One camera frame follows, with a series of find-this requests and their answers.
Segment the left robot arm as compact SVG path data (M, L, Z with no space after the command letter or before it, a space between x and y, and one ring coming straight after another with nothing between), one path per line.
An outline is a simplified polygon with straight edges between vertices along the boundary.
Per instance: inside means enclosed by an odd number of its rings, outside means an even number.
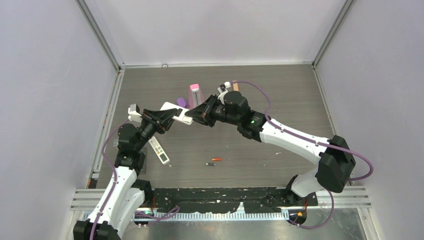
M106 138L103 160L111 167L111 179L86 220L78 220L72 230L75 240L120 240L136 210L153 202L148 180L139 179L146 154L143 149L155 134L164 134L181 114L178 108L140 111L129 108L127 120Z

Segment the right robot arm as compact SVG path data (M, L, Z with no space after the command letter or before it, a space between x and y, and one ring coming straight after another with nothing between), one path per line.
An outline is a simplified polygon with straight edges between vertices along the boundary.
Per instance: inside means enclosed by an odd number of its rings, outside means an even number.
M217 121L235 125L247 139L282 147L315 164L315 169L295 175L285 187L285 198L291 205L299 205L306 196L321 190L341 193L356 165L353 155L345 152L348 145L344 138L317 137L287 127L252 110L238 91L230 91L221 98L211 95L185 116L209 127Z

